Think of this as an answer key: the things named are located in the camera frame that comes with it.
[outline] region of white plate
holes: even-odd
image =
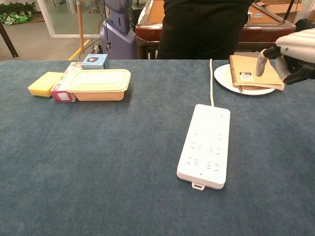
[[[254,86],[242,86],[243,91],[233,86],[230,64],[220,66],[214,72],[215,79],[227,89],[246,95],[263,95],[273,92],[274,88],[260,88]]]

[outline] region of notebook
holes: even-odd
[[[261,77],[256,76],[257,58],[231,55],[230,68],[233,86],[242,91],[242,86],[255,86],[284,90],[284,83],[267,60]]]

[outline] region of machine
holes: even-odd
[[[288,85],[315,79],[315,29],[280,37],[275,46],[261,51],[256,67],[257,76],[263,74],[270,58],[276,58],[276,71]]]
[[[103,22],[100,31],[103,51],[110,59],[135,59],[136,35],[129,26],[129,0],[104,0],[104,3],[111,16]]]

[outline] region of robotic arm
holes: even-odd
[[[268,58],[276,57],[276,72],[288,85],[315,79],[315,29],[307,29],[277,39],[264,49],[257,61],[256,75],[261,76]]]

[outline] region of blue box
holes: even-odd
[[[88,54],[82,62],[84,70],[109,69],[107,54]]]

